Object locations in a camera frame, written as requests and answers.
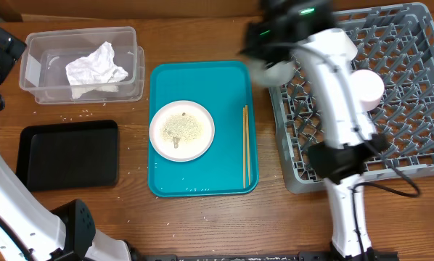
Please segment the white napkin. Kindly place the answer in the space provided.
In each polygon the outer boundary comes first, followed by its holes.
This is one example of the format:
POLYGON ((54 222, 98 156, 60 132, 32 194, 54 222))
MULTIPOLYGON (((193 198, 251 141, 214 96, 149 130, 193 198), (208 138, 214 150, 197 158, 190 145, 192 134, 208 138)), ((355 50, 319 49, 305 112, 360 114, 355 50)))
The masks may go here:
POLYGON ((79 99, 90 91, 118 92, 118 83, 128 77, 128 72, 114 63, 115 51, 105 41, 87 57, 81 57, 65 66, 72 99, 79 99))

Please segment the small pink bowl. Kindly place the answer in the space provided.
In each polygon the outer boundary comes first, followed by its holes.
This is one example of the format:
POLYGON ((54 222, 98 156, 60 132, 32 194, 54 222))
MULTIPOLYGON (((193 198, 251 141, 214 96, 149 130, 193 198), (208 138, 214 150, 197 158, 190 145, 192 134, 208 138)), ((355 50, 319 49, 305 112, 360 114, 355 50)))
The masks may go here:
POLYGON ((385 84, 377 73, 357 70, 351 74, 351 82, 364 110, 371 111, 379 105, 385 92, 385 84))

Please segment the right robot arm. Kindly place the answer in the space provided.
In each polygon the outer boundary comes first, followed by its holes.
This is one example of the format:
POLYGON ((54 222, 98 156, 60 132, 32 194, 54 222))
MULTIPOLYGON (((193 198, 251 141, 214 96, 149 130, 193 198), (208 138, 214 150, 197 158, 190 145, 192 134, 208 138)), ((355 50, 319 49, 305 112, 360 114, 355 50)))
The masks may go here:
POLYGON ((252 80, 264 87, 290 82, 299 64, 321 112, 322 142, 308 159, 327 189, 333 260, 379 260, 367 234, 364 163, 389 144, 378 133, 351 79, 356 45, 341 29, 328 1, 262 1, 262 18, 247 26, 242 54, 252 80))

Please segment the grey bowl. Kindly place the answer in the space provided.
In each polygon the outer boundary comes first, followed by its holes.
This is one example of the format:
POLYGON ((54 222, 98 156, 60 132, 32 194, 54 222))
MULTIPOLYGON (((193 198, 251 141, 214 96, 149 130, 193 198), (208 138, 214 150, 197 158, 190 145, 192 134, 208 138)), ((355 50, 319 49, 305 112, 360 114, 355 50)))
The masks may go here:
POLYGON ((262 60, 250 59, 247 63, 251 81, 261 87, 270 88, 289 83, 295 75, 294 62, 278 62, 267 67, 262 60))

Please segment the large white plate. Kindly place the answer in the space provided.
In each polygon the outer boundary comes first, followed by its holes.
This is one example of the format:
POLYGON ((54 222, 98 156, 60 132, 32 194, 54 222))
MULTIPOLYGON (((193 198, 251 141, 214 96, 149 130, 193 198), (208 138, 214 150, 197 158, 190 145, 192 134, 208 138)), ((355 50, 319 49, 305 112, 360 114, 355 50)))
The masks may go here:
POLYGON ((152 148, 167 160, 188 162, 201 157, 213 143, 216 127, 209 111, 187 100, 173 101, 152 117, 152 148))

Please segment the wooden chopstick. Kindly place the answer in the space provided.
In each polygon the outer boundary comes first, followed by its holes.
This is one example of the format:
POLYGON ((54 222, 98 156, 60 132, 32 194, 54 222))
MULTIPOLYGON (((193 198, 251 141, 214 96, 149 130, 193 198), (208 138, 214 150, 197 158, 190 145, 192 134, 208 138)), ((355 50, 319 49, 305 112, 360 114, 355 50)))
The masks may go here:
POLYGON ((242 181, 243 181, 243 188, 246 187, 246 108, 242 108, 242 181))
POLYGON ((249 115, 248 115, 248 106, 244 107, 244 115, 245 115, 245 144, 246 144, 246 163, 247 163, 247 184, 251 184, 251 166, 250 166, 250 134, 249 134, 249 115))

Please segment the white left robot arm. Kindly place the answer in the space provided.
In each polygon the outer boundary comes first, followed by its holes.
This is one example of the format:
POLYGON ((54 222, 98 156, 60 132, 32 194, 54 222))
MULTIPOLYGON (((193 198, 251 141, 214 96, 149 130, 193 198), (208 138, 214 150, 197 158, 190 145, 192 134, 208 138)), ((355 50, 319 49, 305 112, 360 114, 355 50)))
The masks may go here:
MULTIPOLYGON (((0 28, 0 85, 25 43, 0 28)), ((0 111, 5 101, 0 95, 0 111)), ((112 120, 61 125, 68 130, 82 127, 111 131, 118 139, 112 120)), ((0 155, 0 252, 5 260, 144 260, 127 241, 116 240, 96 229, 89 208, 80 199, 52 211, 29 192, 0 155)))

